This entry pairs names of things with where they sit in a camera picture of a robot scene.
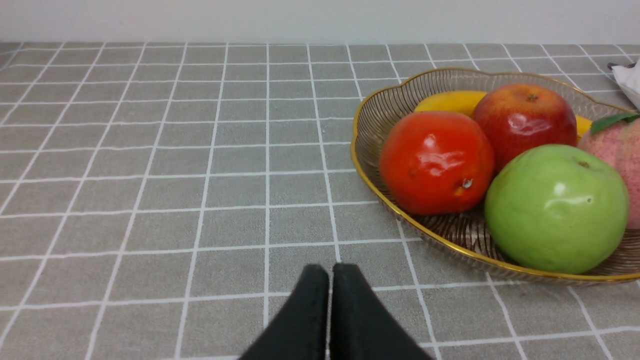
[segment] red apple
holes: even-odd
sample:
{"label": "red apple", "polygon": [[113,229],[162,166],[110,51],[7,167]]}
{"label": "red apple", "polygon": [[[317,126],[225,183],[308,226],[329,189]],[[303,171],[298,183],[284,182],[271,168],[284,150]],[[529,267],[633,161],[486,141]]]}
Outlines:
{"label": "red apple", "polygon": [[496,172],[534,147],[550,143],[576,146],[578,141],[571,106],[544,86],[501,86],[480,100],[473,119],[493,146]]}

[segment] green apple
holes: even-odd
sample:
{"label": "green apple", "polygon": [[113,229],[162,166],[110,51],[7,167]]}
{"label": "green apple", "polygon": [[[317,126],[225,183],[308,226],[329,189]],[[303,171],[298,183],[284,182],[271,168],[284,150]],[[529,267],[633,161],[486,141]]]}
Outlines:
{"label": "green apple", "polygon": [[625,232],[627,187],[618,172],[569,145],[521,153],[491,183],[484,204],[495,244],[520,265],[581,274],[608,258]]}

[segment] white wall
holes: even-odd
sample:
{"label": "white wall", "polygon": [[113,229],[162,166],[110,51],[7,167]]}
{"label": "white wall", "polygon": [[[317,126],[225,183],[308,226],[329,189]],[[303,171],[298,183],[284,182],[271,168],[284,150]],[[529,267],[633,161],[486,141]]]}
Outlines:
{"label": "white wall", "polygon": [[25,40],[638,44],[640,0],[0,0]]}

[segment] gold rim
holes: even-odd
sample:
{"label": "gold rim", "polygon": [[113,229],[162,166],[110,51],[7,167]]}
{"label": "gold rim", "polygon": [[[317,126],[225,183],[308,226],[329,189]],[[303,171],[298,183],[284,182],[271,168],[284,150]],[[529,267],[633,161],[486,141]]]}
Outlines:
{"label": "gold rim", "polygon": [[443,238],[442,236],[435,234],[433,231],[429,230],[428,228],[424,227],[419,222],[415,221],[412,217],[408,216],[403,210],[398,208],[393,202],[391,202],[386,196],[384,196],[378,190],[378,188],[375,185],[373,185],[371,180],[369,180],[367,175],[362,170],[362,167],[360,166],[360,162],[358,161],[358,158],[357,158],[357,155],[356,155],[356,140],[358,138],[358,121],[360,119],[360,112],[362,110],[362,107],[364,106],[364,104],[367,101],[369,101],[369,99],[371,99],[372,97],[374,97],[375,95],[377,95],[377,94],[379,94],[381,92],[385,92],[385,91],[388,91],[388,90],[391,90],[391,89],[395,89],[395,88],[401,88],[401,87],[405,86],[407,83],[409,83],[410,81],[412,81],[412,80],[414,80],[414,79],[416,79],[416,78],[418,78],[420,76],[423,76],[425,74],[430,74],[432,72],[439,72],[439,71],[444,71],[444,70],[461,70],[461,71],[475,72],[476,74],[482,74],[482,75],[486,75],[486,76],[526,75],[526,76],[531,76],[531,77],[534,77],[534,78],[547,79],[547,80],[555,81],[556,83],[562,84],[564,86],[567,86],[568,88],[571,88],[571,89],[575,90],[576,92],[580,93],[581,95],[583,95],[584,97],[586,97],[587,99],[589,99],[590,101],[592,101],[592,102],[594,102],[596,104],[610,106],[612,108],[616,108],[618,110],[629,112],[629,113],[635,113],[635,111],[632,111],[632,110],[626,109],[626,108],[622,108],[621,106],[609,104],[607,102],[597,101],[596,99],[592,98],[589,94],[587,94],[586,92],[576,88],[575,86],[572,86],[572,85],[570,85],[568,83],[565,83],[564,81],[560,81],[558,79],[554,79],[554,78],[551,78],[551,77],[548,77],[548,76],[544,76],[544,75],[539,75],[539,74],[529,74],[529,73],[526,73],[526,72],[494,72],[494,73],[491,73],[491,72],[484,72],[484,71],[480,71],[480,70],[467,69],[467,68],[461,68],[461,67],[447,67],[447,68],[439,68],[439,69],[433,69],[433,70],[421,72],[420,74],[416,74],[416,75],[408,78],[407,80],[404,80],[402,83],[400,83],[398,85],[388,86],[386,88],[382,88],[382,89],[380,89],[378,91],[375,91],[372,94],[369,94],[362,102],[360,102],[360,105],[358,106],[358,109],[356,110],[355,116],[353,118],[353,137],[351,139],[351,161],[353,162],[358,175],[362,178],[362,180],[369,187],[369,189],[371,189],[371,191],[373,191],[380,200],[382,200],[394,213],[396,213],[396,215],[402,217],[407,222],[411,223],[411,225],[416,227],[418,230],[420,230],[424,234],[427,234],[429,237],[431,237],[432,239],[435,239],[437,242],[441,243],[442,245],[445,245],[447,248],[451,249],[452,251],[455,251],[455,252],[458,252],[460,254],[466,255],[466,256],[468,256],[470,258],[473,258],[473,259],[476,259],[478,261],[482,261],[483,263],[486,263],[486,264],[489,264],[489,265],[497,266],[499,268],[502,268],[502,269],[505,269],[505,270],[509,270],[509,271],[512,271],[512,272],[517,272],[517,273],[520,273],[520,274],[527,274],[527,275],[533,275],[533,276],[538,276],[538,277],[546,277],[546,278],[551,278],[551,279],[563,279],[563,280],[573,280],[573,281],[591,281],[591,282],[633,281],[633,280],[640,279],[640,273],[627,274],[627,275],[570,275],[570,274],[560,274],[560,273],[555,273],[555,272],[545,272],[545,271],[541,271],[541,270],[525,268],[525,267],[518,266],[518,265],[512,265],[512,264],[509,264],[509,263],[505,263],[503,261],[499,261],[499,260],[495,260],[495,259],[489,258],[487,256],[478,254],[478,253],[476,253],[474,251],[467,250],[467,249],[465,249],[463,247],[460,247],[460,246],[452,243],[451,241]]}

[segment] green leaf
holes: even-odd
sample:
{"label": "green leaf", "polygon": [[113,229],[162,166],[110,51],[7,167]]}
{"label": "green leaf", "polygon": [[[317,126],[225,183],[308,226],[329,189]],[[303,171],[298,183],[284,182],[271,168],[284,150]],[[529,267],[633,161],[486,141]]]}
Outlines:
{"label": "green leaf", "polygon": [[603,117],[600,118],[596,121],[594,121],[591,124],[591,129],[589,130],[589,132],[592,135],[595,135],[596,133],[599,133],[600,131],[608,128],[609,126],[617,123],[618,121],[624,121],[627,124],[631,124],[635,119],[640,119],[640,114],[636,114],[636,113],[623,113],[623,114],[616,114],[616,115],[611,115],[608,117]]}

